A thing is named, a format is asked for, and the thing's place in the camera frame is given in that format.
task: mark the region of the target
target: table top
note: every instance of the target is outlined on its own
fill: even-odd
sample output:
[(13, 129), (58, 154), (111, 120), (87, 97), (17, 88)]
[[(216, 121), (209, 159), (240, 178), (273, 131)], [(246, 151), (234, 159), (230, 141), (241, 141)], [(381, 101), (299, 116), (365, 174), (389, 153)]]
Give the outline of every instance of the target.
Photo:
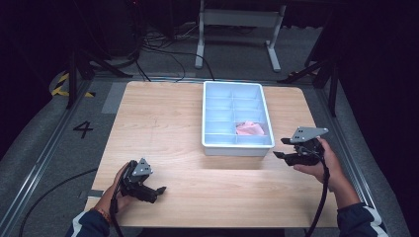
[[(302, 91), (264, 87), (276, 146), (298, 126), (315, 126)], [(269, 151), (265, 157), (206, 156), (201, 143), (203, 84), (129, 82), (92, 190), (105, 190), (120, 167), (144, 157), (152, 189), (167, 187), (156, 203), (135, 201), (119, 213), (121, 226), (308, 227), (322, 185)], [(86, 209), (94, 206), (89, 197)], [(328, 193), (317, 226), (336, 227)]]

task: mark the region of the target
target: pink cloth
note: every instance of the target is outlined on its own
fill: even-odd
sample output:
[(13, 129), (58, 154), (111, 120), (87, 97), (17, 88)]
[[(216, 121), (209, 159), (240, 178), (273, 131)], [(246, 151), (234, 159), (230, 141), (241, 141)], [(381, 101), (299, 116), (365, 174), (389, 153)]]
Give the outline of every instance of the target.
[(237, 125), (236, 132), (239, 135), (264, 135), (261, 125), (253, 121), (242, 122)]

